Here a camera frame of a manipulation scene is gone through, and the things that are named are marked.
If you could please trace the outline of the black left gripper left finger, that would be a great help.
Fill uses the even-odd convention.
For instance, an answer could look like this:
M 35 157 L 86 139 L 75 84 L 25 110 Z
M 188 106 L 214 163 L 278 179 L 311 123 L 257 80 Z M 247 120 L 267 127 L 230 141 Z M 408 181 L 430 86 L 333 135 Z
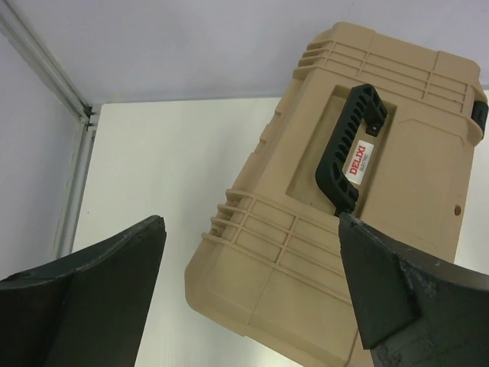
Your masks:
M 133 366 L 167 233 L 161 216 L 1 281 L 3 366 Z

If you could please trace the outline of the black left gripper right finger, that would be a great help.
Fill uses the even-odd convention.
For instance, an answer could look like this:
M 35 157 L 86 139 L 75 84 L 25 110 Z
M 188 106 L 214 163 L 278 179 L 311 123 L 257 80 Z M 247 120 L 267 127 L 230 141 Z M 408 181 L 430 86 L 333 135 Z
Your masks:
M 342 263 L 375 366 L 486 366 L 488 276 L 399 242 L 343 213 Z

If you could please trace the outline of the tan plastic tool box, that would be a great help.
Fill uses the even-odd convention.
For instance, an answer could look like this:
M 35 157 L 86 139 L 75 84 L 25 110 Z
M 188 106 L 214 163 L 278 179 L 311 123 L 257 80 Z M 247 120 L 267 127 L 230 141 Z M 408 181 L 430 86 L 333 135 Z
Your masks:
M 314 37 L 186 267 L 196 312 L 304 366 L 370 366 L 338 215 L 454 261 L 480 67 L 348 22 Z

